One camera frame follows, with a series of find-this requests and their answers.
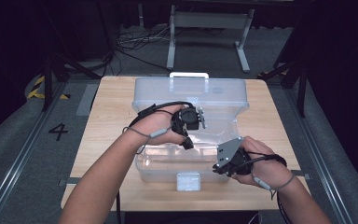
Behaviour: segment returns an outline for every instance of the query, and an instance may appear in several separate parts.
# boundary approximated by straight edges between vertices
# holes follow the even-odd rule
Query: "transparent container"
[[[224,182],[225,175],[212,171],[217,145],[237,138],[236,117],[249,108],[246,85],[234,78],[139,77],[132,107],[136,112],[173,101],[187,101],[204,110],[206,129],[188,131],[194,148],[165,144],[147,145],[135,157],[146,182],[176,182],[178,174],[199,173],[200,182]]]

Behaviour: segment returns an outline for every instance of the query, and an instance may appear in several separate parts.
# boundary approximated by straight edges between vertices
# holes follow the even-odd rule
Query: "black curtain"
[[[310,85],[358,172],[358,0],[318,1],[299,26],[283,58],[307,50]]]
[[[40,45],[16,3],[0,1],[0,124],[25,103],[25,87],[41,69]]]

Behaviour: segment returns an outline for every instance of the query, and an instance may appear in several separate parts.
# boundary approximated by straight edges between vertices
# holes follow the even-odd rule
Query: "metal frame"
[[[173,69],[175,60],[175,28],[176,27],[206,27],[242,29],[240,41],[235,42],[235,48],[240,59],[242,71],[250,72],[243,46],[249,28],[252,23],[255,11],[249,10],[248,14],[225,14],[225,13],[198,13],[198,12],[177,12],[175,6],[171,7],[170,19],[170,46],[168,49],[167,68]]]

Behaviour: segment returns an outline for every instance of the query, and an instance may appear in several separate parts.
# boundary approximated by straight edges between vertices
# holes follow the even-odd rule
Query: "forearm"
[[[63,208],[60,222],[103,223],[136,150],[145,141],[146,138],[137,133],[123,133],[76,185]]]
[[[279,194],[284,211],[293,223],[330,223],[298,178],[295,177]]]

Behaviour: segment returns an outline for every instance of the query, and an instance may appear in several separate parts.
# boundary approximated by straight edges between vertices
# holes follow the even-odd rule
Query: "wrist strap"
[[[272,187],[270,187],[266,182],[264,182],[263,180],[261,180],[260,178],[258,178],[257,176],[254,176],[253,175],[253,172],[251,172],[251,176],[253,178],[253,180],[258,184],[260,185],[263,189],[266,189],[268,190],[270,193],[271,193],[271,200],[274,199],[274,196],[276,194],[277,191],[283,189],[284,187],[286,187],[287,185],[289,185],[293,179],[295,178],[295,174],[292,173],[292,177],[290,177],[290,179],[284,183],[282,186],[276,188],[276,189],[273,189]]]

